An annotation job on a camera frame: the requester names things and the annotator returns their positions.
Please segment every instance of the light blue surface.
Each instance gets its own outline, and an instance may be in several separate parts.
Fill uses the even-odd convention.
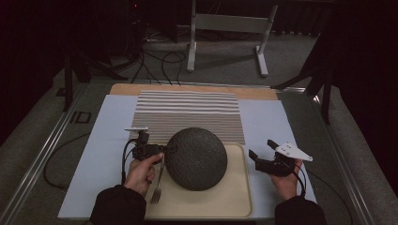
[[[132,123],[137,100],[136,96],[105,98],[59,211],[60,218],[89,218],[98,193],[120,184],[122,152],[129,138],[124,128]],[[259,157],[273,160],[268,139],[278,144],[296,144],[280,101],[239,100],[238,104],[247,153],[252,149]],[[254,169],[248,155],[246,159],[253,199],[251,218],[273,218],[275,205],[280,202],[275,188],[267,174]],[[309,180],[306,198],[315,201]]]

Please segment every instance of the wooden tray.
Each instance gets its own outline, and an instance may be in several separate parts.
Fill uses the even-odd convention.
[[[240,144],[226,143],[228,166],[215,187],[190,191],[176,184],[167,170],[161,179],[161,199],[151,204],[154,182],[146,194],[147,219],[247,218],[253,210],[245,151]],[[160,164],[155,166],[158,177]]]

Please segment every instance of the white metal stand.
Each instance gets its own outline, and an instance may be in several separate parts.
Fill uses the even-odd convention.
[[[236,31],[248,33],[263,34],[263,40],[260,46],[256,46],[256,53],[258,65],[260,67],[261,76],[267,77],[268,70],[266,60],[264,57],[264,49],[271,31],[273,19],[275,17],[278,6],[273,6],[268,18],[255,18],[255,17],[238,17],[238,16],[225,16],[225,15],[210,15],[196,13],[196,0],[192,0],[192,13],[191,13],[191,43],[190,52],[188,55],[189,72],[194,71],[195,66],[195,30],[220,30],[220,31]]]

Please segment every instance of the sleeve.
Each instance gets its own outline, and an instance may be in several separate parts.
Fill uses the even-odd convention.
[[[326,225],[325,214],[315,202],[296,196],[275,208],[276,225]]]
[[[96,199],[90,221],[95,225],[144,224],[146,201],[121,185],[104,189]]]

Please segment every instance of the person's hand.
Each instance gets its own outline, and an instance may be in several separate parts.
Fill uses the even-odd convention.
[[[161,160],[162,157],[163,153],[159,153],[143,161],[133,160],[130,163],[129,174],[127,175],[124,187],[135,190],[142,196],[145,196],[149,189],[149,184],[155,179],[153,163]]]
[[[302,160],[296,159],[296,174],[299,174],[299,168],[301,164]],[[275,175],[271,175],[270,177],[282,200],[286,201],[297,196],[298,179],[294,174],[290,173],[290,175],[286,177],[279,177]]]

